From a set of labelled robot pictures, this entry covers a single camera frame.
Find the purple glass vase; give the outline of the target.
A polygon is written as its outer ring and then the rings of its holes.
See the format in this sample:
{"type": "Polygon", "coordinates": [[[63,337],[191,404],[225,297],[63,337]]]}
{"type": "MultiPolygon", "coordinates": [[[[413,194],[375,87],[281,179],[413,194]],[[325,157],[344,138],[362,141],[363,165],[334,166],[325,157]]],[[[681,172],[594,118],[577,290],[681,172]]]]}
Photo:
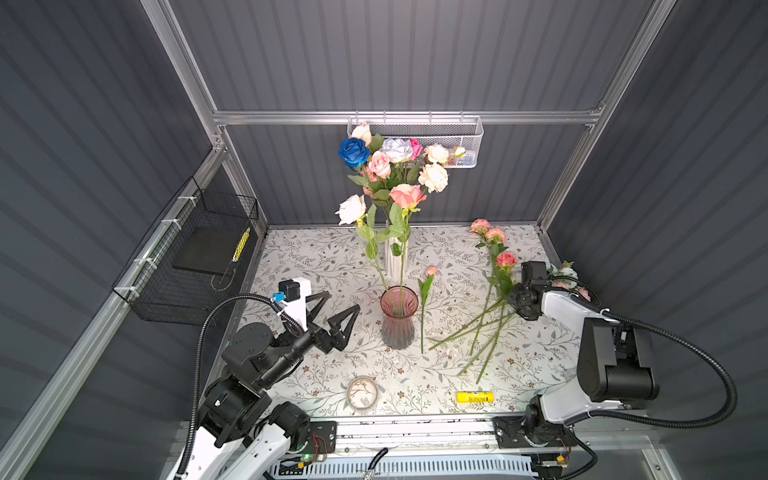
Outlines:
{"type": "Polygon", "coordinates": [[[419,307],[417,294],[405,286],[393,286],[380,297],[384,315],[381,335],[384,344],[395,350],[407,348],[415,338],[413,317],[419,307]]]}

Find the white ribbed ceramic vase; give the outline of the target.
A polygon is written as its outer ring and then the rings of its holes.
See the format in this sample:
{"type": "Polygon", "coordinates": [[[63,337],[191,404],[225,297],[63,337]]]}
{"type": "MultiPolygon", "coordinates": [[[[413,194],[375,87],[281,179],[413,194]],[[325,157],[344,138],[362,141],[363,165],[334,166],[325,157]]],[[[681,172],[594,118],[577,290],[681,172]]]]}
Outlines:
{"type": "Polygon", "coordinates": [[[401,242],[397,237],[389,238],[385,243],[385,271],[394,285],[402,285],[405,281],[409,265],[409,243],[401,242]]]}

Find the pink roses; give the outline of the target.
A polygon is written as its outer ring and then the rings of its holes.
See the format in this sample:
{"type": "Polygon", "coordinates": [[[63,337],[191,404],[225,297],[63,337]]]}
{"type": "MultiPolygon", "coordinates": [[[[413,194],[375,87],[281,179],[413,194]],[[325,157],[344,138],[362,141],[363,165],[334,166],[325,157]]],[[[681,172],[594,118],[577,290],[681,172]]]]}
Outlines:
{"type": "Polygon", "coordinates": [[[348,138],[365,141],[371,156],[361,168],[351,169],[349,179],[365,188],[378,190],[392,188],[401,183],[420,186],[427,194],[441,193],[448,186],[445,165],[449,151],[440,144],[424,148],[415,139],[373,136],[367,124],[356,127],[348,138]]]}

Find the blue rose stem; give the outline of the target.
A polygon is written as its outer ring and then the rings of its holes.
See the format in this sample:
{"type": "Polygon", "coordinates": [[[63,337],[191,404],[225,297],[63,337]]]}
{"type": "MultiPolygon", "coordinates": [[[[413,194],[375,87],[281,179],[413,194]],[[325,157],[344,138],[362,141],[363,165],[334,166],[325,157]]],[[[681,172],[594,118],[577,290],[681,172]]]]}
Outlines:
{"type": "Polygon", "coordinates": [[[351,137],[341,142],[337,154],[348,168],[358,169],[367,163],[371,150],[364,140],[351,137]]]}

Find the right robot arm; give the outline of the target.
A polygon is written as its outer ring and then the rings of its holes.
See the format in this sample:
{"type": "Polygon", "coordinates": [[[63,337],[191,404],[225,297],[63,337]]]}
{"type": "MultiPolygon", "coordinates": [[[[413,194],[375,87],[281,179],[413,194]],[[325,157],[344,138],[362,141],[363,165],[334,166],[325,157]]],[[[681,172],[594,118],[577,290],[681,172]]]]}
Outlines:
{"type": "Polygon", "coordinates": [[[575,278],[557,278],[543,262],[524,262],[507,300],[523,319],[547,316],[580,338],[576,376],[526,408],[521,431],[532,446],[548,445],[578,415],[657,398],[650,333],[608,318],[575,278]]]}

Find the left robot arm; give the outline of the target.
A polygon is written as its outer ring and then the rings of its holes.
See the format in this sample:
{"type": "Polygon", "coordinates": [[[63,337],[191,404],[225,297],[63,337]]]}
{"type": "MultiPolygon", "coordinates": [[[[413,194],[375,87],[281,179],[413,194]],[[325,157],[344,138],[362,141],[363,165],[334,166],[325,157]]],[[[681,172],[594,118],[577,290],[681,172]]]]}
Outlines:
{"type": "Polygon", "coordinates": [[[348,346],[361,308],[354,304],[329,317],[328,325],[321,327],[315,319],[329,298],[327,291],[307,296],[281,291],[271,297],[244,293],[223,300],[210,311],[195,347],[185,443],[170,478],[212,479],[234,451],[245,445],[237,468],[245,477],[256,479],[280,456],[305,446],[312,436],[309,415],[289,401],[274,406],[268,392],[290,377],[311,349],[328,354],[348,346]],[[238,330],[221,355],[225,372],[205,386],[202,356],[209,327],[220,311],[242,300],[267,305],[284,330],[274,335],[264,323],[238,330]]]}

